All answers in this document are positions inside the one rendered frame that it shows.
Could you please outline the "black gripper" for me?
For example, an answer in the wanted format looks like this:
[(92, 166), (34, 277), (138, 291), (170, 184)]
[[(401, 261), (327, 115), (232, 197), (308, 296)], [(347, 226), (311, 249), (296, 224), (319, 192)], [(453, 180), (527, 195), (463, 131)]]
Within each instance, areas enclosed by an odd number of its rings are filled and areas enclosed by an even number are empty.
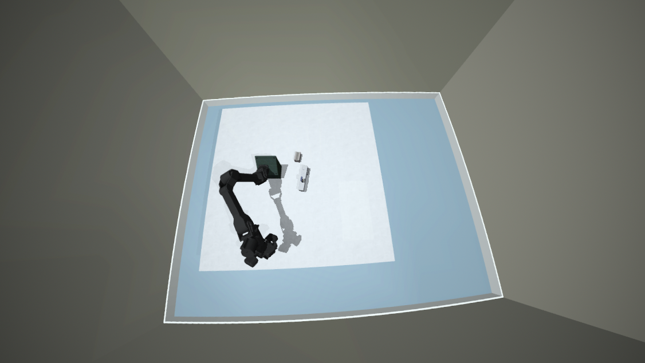
[(256, 249), (256, 252), (255, 252), (254, 256), (251, 257), (251, 258), (245, 258), (244, 259), (244, 262), (247, 265), (249, 265), (250, 267), (254, 267), (258, 263), (259, 259), (257, 259), (256, 257), (265, 258), (266, 260), (268, 260), (266, 255), (262, 254), (262, 252), (259, 250), (259, 247), (261, 245), (265, 244), (265, 240), (268, 240), (271, 243), (271, 242), (274, 242), (274, 241), (276, 242), (278, 240), (278, 238), (277, 238), (276, 235), (273, 235), (273, 234), (268, 234), (265, 239), (262, 237), (262, 240), (258, 243), (258, 246), (257, 246), (257, 249)]

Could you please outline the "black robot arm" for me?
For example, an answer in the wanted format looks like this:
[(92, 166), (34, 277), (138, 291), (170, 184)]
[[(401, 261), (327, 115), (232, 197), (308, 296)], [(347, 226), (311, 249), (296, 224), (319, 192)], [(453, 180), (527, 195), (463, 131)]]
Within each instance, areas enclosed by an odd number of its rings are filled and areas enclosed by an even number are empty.
[[(268, 165), (259, 164), (259, 168), (253, 174), (239, 173), (236, 169), (230, 169), (220, 176), (219, 193), (224, 198), (227, 208), (234, 218), (233, 225), (238, 234), (239, 241), (243, 241), (240, 247), (241, 254), (246, 258), (254, 256), (258, 243), (262, 240), (262, 235), (259, 231), (259, 224), (254, 224), (250, 216), (246, 215), (243, 211), (238, 199), (233, 193), (233, 187), (236, 182), (254, 182), (255, 185), (259, 186), (268, 180), (268, 174)], [(244, 233), (247, 234), (243, 235)], [(275, 254), (276, 249), (277, 243), (275, 241), (270, 243), (268, 240), (259, 247), (259, 250), (267, 258)]]

